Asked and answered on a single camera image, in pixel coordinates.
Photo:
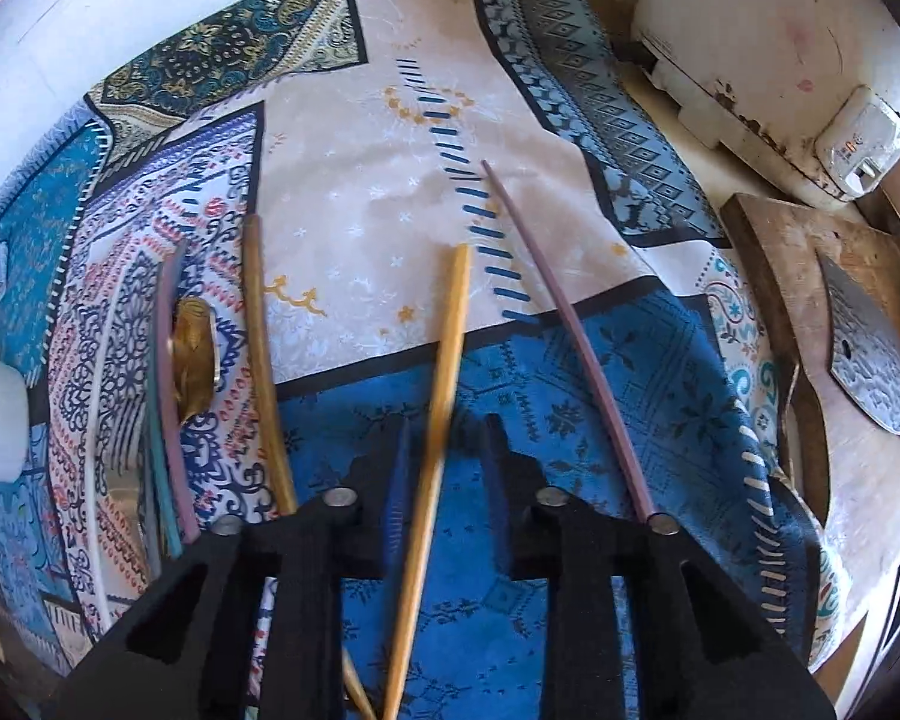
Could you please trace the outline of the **wooden cutting board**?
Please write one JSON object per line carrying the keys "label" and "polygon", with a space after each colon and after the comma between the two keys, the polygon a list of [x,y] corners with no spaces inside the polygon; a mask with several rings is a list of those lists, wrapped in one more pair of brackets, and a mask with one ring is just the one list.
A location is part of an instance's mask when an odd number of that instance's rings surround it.
{"label": "wooden cutting board", "polygon": [[900,438],[829,372],[829,257],[900,327],[900,238],[825,211],[738,192],[720,220],[740,257],[777,362],[781,459],[823,527],[839,600],[816,679],[848,711],[899,598]]}

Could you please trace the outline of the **teal green chopstick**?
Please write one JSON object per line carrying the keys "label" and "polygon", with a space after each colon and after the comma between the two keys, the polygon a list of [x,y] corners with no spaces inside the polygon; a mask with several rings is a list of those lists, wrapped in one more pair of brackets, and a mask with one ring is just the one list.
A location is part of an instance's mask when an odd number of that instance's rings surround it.
{"label": "teal green chopstick", "polygon": [[149,454],[151,454],[149,466],[154,485],[157,522],[159,522],[167,554],[176,559],[183,553],[183,539],[178,523],[176,523],[175,500],[173,500],[172,486],[170,486],[164,434],[162,434],[162,422],[160,422],[159,382],[157,382],[155,356],[151,356],[148,360],[146,411],[148,411]]}

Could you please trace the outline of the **patterned blue patchwork table mat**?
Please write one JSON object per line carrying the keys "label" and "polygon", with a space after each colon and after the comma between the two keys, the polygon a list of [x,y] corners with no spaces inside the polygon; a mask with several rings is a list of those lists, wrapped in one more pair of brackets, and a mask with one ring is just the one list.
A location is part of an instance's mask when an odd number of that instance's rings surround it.
{"label": "patterned blue patchwork table mat", "polygon": [[589,387],[495,172],[571,293],[653,497],[798,658],[839,587],[785,486],[774,364],[706,195],[617,79],[585,0],[237,0],[55,112],[0,64],[0,362],[29,447],[0,483],[0,674],[29,709],[146,590],[146,372],[160,265],[219,320],[222,380],[180,449],[194,522],[278,512],[251,399],[242,227],[258,215],[272,375],[301,499],[391,421],[422,431],[448,262],[468,338],[406,718],[533,718],[548,585],[494,566],[494,413],[551,483],[631,513]]}

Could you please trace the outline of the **gold metal spoon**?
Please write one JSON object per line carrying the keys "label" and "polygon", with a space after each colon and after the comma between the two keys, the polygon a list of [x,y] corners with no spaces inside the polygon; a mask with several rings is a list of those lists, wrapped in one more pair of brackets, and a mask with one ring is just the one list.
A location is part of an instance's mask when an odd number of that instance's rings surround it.
{"label": "gold metal spoon", "polygon": [[219,377],[214,312],[203,298],[178,301],[170,351],[176,412],[187,422],[211,408]]}

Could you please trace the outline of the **white rice cooker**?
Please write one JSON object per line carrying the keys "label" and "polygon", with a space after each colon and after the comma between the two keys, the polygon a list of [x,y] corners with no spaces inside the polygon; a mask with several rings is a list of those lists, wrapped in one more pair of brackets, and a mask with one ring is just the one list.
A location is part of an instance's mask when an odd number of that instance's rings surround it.
{"label": "white rice cooker", "polygon": [[709,148],[837,211],[900,160],[900,27],[881,0],[637,0],[650,82]]}

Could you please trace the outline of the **light wooden chopstick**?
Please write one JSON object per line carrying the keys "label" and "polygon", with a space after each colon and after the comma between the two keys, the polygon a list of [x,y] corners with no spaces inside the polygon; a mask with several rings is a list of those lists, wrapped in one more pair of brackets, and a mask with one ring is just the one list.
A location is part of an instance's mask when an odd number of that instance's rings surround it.
{"label": "light wooden chopstick", "polygon": [[448,433],[457,396],[458,371],[463,355],[468,294],[470,294],[470,268],[470,247],[460,244],[453,252],[450,266],[445,316],[430,390],[424,455],[419,468],[413,522],[409,528],[408,551],[404,560],[397,619],[391,637],[390,665],[386,673],[383,696],[382,717],[385,720],[395,720],[400,715],[404,684],[413,655],[414,637],[429,566],[430,546],[439,510]]}

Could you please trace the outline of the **olive brown chopstick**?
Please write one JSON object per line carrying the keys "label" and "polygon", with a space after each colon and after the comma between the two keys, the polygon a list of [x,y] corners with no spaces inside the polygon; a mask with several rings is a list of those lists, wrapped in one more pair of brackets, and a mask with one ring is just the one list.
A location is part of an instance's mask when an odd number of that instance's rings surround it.
{"label": "olive brown chopstick", "polygon": [[[286,447],[284,447],[283,428],[279,419],[276,387],[272,382],[271,358],[269,357],[268,333],[266,333],[265,310],[265,269],[263,268],[263,244],[261,244],[261,220],[256,213],[245,218],[244,240],[242,241],[242,257],[244,257],[244,301],[245,322],[247,322],[248,354],[250,355],[251,380],[253,380],[253,396],[256,413],[260,421],[261,452],[266,460],[269,486],[276,502],[279,517],[297,512],[297,496],[289,463],[287,463]],[[265,583],[265,601],[263,606],[270,613],[276,610],[277,578],[268,578]],[[269,631],[260,634],[258,650],[260,655],[253,655],[251,667],[251,685],[255,686],[256,697],[263,697],[266,666],[265,645],[269,644]],[[344,651],[341,655],[341,674],[344,683],[344,699],[351,700],[362,718],[375,717],[374,709],[368,702],[365,689],[352,665],[351,658]]]}

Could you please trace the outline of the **patterned metal cleaver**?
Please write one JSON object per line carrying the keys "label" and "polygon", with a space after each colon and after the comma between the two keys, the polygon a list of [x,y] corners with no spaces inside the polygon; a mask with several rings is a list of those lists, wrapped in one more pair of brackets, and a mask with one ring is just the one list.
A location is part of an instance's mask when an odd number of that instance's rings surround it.
{"label": "patterned metal cleaver", "polygon": [[831,377],[871,421],[900,437],[900,333],[847,271],[818,254],[831,316]]}

